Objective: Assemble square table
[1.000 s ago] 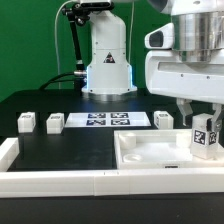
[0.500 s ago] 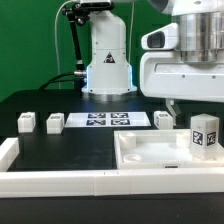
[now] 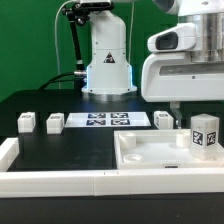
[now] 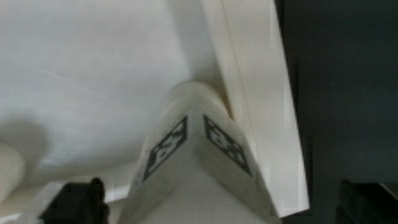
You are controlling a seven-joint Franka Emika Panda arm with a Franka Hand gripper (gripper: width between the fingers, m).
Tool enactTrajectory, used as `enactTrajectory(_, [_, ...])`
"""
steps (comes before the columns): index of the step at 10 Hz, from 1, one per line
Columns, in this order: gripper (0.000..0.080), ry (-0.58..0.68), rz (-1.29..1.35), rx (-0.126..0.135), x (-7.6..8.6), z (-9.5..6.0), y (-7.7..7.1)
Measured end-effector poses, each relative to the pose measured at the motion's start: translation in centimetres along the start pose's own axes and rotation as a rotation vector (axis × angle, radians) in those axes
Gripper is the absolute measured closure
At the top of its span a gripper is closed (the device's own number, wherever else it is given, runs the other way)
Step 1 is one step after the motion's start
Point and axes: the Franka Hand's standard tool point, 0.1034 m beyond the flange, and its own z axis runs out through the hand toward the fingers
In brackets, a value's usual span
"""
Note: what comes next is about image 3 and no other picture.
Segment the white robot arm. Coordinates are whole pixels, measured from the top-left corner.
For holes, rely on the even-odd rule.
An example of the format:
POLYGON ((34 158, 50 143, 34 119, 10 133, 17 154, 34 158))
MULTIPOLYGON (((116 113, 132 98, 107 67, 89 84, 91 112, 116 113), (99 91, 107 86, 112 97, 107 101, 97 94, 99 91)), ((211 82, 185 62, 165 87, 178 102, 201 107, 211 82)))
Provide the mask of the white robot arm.
MULTIPOLYGON (((118 0, 80 0, 90 12, 92 61, 87 67, 87 95, 107 98, 132 89, 125 57, 125 31, 109 9, 118 0)), ((178 17, 176 26, 151 36, 150 55, 141 76, 147 102, 168 102, 180 117, 183 101, 224 99, 224 0, 152 0, 178 17)))

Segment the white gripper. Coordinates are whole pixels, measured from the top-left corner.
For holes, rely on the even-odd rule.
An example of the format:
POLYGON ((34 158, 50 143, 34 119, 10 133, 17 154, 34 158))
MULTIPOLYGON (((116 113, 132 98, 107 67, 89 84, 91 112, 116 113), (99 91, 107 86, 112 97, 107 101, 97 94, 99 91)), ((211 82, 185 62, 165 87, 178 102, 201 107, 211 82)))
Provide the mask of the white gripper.
POLYGON ((151 54, 142 68, 141 95, 147 102, 171 102, 180 129, 179 101, 224 100, 224 63, 192 63, 187 52, 151 54))

